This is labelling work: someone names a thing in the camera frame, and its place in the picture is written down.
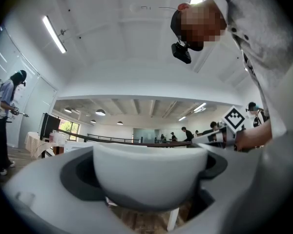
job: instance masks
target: white table leg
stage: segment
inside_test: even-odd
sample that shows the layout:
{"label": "white table leg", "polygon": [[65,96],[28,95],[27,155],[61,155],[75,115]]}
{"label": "white table leg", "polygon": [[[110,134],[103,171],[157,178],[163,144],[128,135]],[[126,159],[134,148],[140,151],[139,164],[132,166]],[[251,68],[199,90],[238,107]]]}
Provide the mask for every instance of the white table leg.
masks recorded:
{"label": "white table leg", "polygon": [[167,230],[169,232],[171,232],[175,228],[178,213],[179,213],[179,208],[170,212],[169,221],[168,221],[168,225],[167,225]]}

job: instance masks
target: white bowl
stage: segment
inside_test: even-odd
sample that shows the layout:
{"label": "white bowl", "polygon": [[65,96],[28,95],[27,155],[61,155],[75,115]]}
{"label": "white bowl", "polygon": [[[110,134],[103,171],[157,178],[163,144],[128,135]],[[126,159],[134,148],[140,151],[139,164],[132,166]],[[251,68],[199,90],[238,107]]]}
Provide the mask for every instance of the white bowl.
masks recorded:
{"label": "white bowl", "polygon": [[177,208],[193,195],[198,174],[206,167],[203,148],[120,145],[94,145],[95,172],[108,198],[134,210]]}

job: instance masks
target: ceiling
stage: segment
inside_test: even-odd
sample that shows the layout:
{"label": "ceiling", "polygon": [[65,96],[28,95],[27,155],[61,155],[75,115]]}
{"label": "ceiling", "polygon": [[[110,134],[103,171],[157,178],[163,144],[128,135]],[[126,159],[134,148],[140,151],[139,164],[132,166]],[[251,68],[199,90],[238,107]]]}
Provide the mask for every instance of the ceiling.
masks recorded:
{"label": "ceiling", "polygon": [[190,50],[191,64],[171,54],[176,37],[170,29],[173,9],[190,0],[32,0],[37,10],[48,15],[67,49],[61,54],[42,21],[28,33],[48,61],[74,76],[97,63],[116,59],[138,59],[179,64],[193,72],[217,76],[236,87],[248,74],[241,53],[230,35],[205,44],[201,52]]}
{"label": "ceiling", "polygon": [[202,102],[189,101],[172,101],[172,100],[143,100],[143,99],[110,99],[110,98],[96,98],[96,99],[67,99],[57,100],[54,109],[65,113],[64,108],[70,107],[79,112],[80,118],[85,115],[94,117],[98,109],[103,109],[107,115],[127,115],[127,116],[141,116],[141,117],[157,117],[165,118],[175,122],[182,116],[193,117],[204,112],[214,111],[217,106],[208,103],[206,110],[199,113],[193,113],[193,110],[201,105]]}

